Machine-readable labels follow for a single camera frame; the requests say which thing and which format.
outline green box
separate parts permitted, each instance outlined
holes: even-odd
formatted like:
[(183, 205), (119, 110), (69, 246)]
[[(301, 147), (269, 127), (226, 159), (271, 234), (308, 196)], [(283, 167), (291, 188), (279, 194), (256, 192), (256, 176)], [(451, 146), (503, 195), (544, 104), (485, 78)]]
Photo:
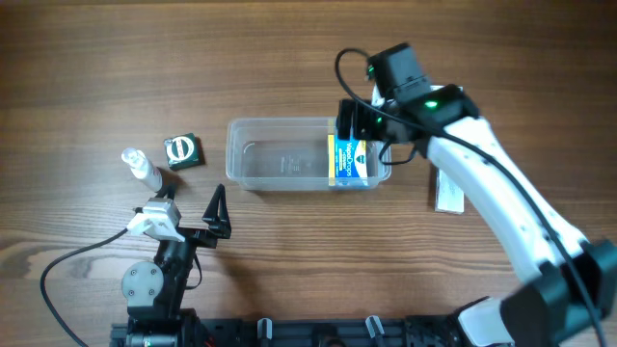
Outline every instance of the green box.
[(201, 164), (200, 147), (193, 133), (165, 139), (163, 144), (170, 169), (176, 171)]

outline wooden surface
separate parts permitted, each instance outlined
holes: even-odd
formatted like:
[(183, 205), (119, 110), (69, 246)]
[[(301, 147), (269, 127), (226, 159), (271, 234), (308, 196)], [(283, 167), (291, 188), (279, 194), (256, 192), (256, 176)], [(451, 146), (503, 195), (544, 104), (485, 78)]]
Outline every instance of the wooden surface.
[[(179, 172), (181, 223), (203, 226), (221, 182), (233, 223), (231, 240), (199, 251), (204, 282), (184, 304), (203, 318), (401, 317), (512, 291), (473, 207), (433, 212), (424, 160), (369, 192), (256, 194), (227, 180), (231, 120), (336, 115), (333, 62), (347, 46), (410, 42), (436, 83), (466, 88), (557, 211), (617, 241), (610, 2), (166, 2), (0, 7), (0, 346), (71, 344), (40, 296), (42, 269), (118, 232), (151, 196), (120, 160), (125, 147), (165, 167), (163, 139), (187, 132), (207, 165)], [(368, 94), (362, 62), (345, 66)], [(106, 346), (125, 321), (120, 279), (156, 245), (125, 236), (52, 271), (49, 294), (88, 343)], [(615, 343), (615, 318), (604, 328)], [(593, 342), (587, 331), (569, 344)]]

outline cable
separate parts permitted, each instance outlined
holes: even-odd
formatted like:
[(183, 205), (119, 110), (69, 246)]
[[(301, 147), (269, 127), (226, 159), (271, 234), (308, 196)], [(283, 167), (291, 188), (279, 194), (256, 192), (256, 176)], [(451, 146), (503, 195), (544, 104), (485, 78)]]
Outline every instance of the cable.
[(398, 162), (385, 162), (384, 160), (382, 160), (382, 158), (384, 157), (384, 154), (386, 154), (386, 150), (388, 150), (390, 146), (392, 146), (392, 139), (389, 139), (382, 147), (382, 150), (379, 151), (379, 161), (384, 165), (394, 166), (394, 165), (407, 164), (411, 162), (412, 160), (414, 160), (414, 158), (416, 157), (417, 148), (416, 146), (414, 146), (412, 148), (412, 151), (409, 153), (409, 158), (407, 158), (407, 160), (398, 161)]
[(197, 257), (196, 254), (195, 254), (195, 265), (197, 265), (197, 269), (200, 271), (200, 281), (197, 284), (195, 284), (195, 285), (187, 285), (186, 286), (186, 290), (193, 290), (193, 289), (199, 287), (200, 284), (201, 284), (201, 279), (202, 279), (201, 265), (200, 265), (200, 259)]
[(484, 160), (486, 160), (488, 163), (492, 164), (493, 166), (495, 166), (500, 172), (502, 172), (506, 178), (508, 178), (508, 180), (510, 180), (510, 182), (512, 182), (512, 184), (514, 185), (514, 187), (519, 191), (519, 193), (523, 196), (523, 198), (525, 199), (525, 201), (529, 204), (529, 207), (531, 207), (531, 209), (533, 210), (533, 212), (536, 214), (536, 216), (538, 217), (538, 219), (540, 220), (540, 223), (542, 224), (542, 226), (544, 227), (544, 229), (547, 231), (547, 233), (549, 234), (550, 239), (552, 240), (552, 242), (555, 244), (555, 246), (557, 247), (557, 249), (559, 250), (559, 252), (561, 253), (561, 255), (564, 258), (564, 261), (566, 263), (566, 266), (568, 267), (568, 269), (570, 270), (572, 277), (575, 281), (577, 290), (580, 294), (580, 297), (582, 298), (582, 301), (584, 302), (587, 311), (589, 312), (589, 316), (590, 316), (590, 320), (591, 320), (591, 325), (594, 327), (595, 331), (596, 331), (596, 335), (598, 336), (598, 341), (600, 343), (600, 346), (602, 347), (606, 347), (608, 346), (608, 343), (606, 342), (606, 337), (604, 336), (604, 330), (602, 328), (602, 325), (600, 323), (600, 318), (597, 314), (597, 312), (595, 311), (595, 307), (593, 305), (593, 302), (591, 300), (591, 297), (589, 295), (589, 292), (587, 291), (585, 284), (582, 280), (582, 278), (580, 277), (580, 274), (578, 273), (577, 268), (575, 267), (575, 264), (572, 260), (572, 257), (568, 254), (568, 251), (566, 251), (566, 248), (563, 246), (563, 244), (561, 243), (561, 241), (559, 240), (559, 237), (557, 236), (557, 232), (552, 228), (552, 226), (549, 223), (549, 220), (547, 220), (547, 218), (545, 217), (544, 213), (542, 213), (542, 210), (540, 209), (540, 207), (538, 207), (538, 205), (536, 204), (536, 202), (533, 200), (533, 198), (526, 192), (526, 190), (524, 189), (524, 187), (522, 186), (522, 184), (519, 182), (519, 180), (517, 178), (515, 178), (505, 167), (503, 167), (492, 155), (490, 155), (489, 153), (485, 152), (484, 150), (468, 143), (467, 141), (458, 138), (456, 136), (450, 135), (448, 133), (446, 133), (445, 131), (443, 131), (442, 129), (433, 129), (433, 128), (428, 128), (426, 126), (423, 126), (421, 124), (416, 124), (413, 123), (411, 121), (408, 120), (402, 120), (396, 116), (393, 116), (389, 113), (386, 113), (370, 104), (368, 104), (367, 102), (364, 102), (364, 100), (362, 100), (361, 97), (359, 97), (357, 94), (355, 94), (351, 88), (347, 85), (347, 83), (345, 83), (345, 81), (343, 80), (341, 74), (340, 74), (340, 59), (342, 58), (343, 55), (345, 55), (346, 53), (349, 52), (355, 52), (358, 54), (363, 55), (365, 58), (368, 58), (369, 55), (368, 53), (362, 51), (361, 49), (358, 48), (345, 48), (343, 50), (341, 50), (340, 52), (338, 52), (338, 54), (336, 55), (336, 59), (335, 59), (335, 74), (336, 74), (336, 78), (338, 79), (338, 83), (340, 84), (340, 86), (343, 88), (344, 91), (346, 91), (349, 96), (351, 96), (356, 102), (358, 102), (359, 104), (361, 104), (362, 106), (368, 108), (369, 110), (376, 112), (377, 114), (389, 119), (389, 120), (394, 120), (394, 121), (398, 121), (402, 124), (405, 124), (409, 127), (415, 128), (417, 130), (420, 131), (424, 131), (427, 134), (436, 136), (436, 137), (441, 137), (444, 139), (447, 139), (457, 145), (460, 145), (462, 147), (465, 147), (471, 151), (473, 151), (474, 153), (478, 154), (480, 157), (482, 157)]
[(47, 267), (45, 268), (45, 270), (43, 270), (42, 275), (40, 275), (40, 294), (42, 295), (42, 298), (45, 300), (45, 303), (47, 304), (47, 307), (49, 308), (49, 310), (51, 311), (51, 314), (54, 315), (54, 318), (56, 318), (56, 320), (58, 321), (58, 324), (60, 324), (60, 326), (62, 327), (62, 329), (65, 330), (65, 332), (67, 332), (67, 334), (72, 337), (72, 339), (77, 342), (78, 345), (82, 346), (82, 347), (88, 347), (88, 345), (82, 341), (79, 337), (77, 337), (77, 335), (68, 327), (67, 323), (65, 322), (64, 319), (62, 319), (62, 317), (60, 316), (60, 314), (58, 314), (58, 310), (56, 310), (56, 308), (53, 306), (53, 304), (51, 304), (51, 301), (49, 300), (49, 296), (47, 295), (47, 290), (45, 289), (45, 279), (47, 278), (47, 274), (49, 273), (49, 271), (56, 265), (58, 265), (61, 261), (63, 260), (67, 260), (70, 257), (74, 256), (74, 255), (78, 255), (81, 254), (83, 252), (87, 252), (87, 251), (91, 251), (95, 248), (99, 248), (101, 246), (107, 245), (108, 243), (120, 238), (121, 236), (123, 236), (124, 234), (126, 234), (127, 230), (126, 228), (123, 229), (121, 232), (117, 233), (116, 235), (108, 238), (107, 240), (101, 241), (99, 243), (90, 245), (90, 246), (86, 246), (84, 248), (80, 248), (79, 250), (73, 251), (73, 252), (69, 252), (65, 255), (62, 255), (58, 258), (56, 258), (54, 261), (50, 262), (49, 265), (47, 265)]

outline plastic bottle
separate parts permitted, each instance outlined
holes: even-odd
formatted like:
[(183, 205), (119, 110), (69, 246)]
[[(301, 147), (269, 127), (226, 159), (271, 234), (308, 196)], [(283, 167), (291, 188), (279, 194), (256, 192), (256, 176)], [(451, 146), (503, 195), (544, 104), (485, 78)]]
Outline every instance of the plastic bottle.
[(127, 148), (122, 152), (122, 161), (131, 168), (131, 172), (154, 192), (163, 187), (163, 177), (158, 168), (149, 161), (144, 153), (135, 148)]

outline plastic container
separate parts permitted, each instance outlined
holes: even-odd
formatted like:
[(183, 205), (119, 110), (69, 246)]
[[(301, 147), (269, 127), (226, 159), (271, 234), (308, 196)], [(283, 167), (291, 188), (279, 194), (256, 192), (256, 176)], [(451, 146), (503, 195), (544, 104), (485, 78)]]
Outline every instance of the plastic container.
[(328, 135), (334, 133), (334, 118), (235, 120), (228, 127), (227, 175), (243, 189), (263, 191), (370, 189), (389, 178), (391, 167), (378, 160), (384, 144), (368, 142), (368, 178), (337, 178), (332, 185)]

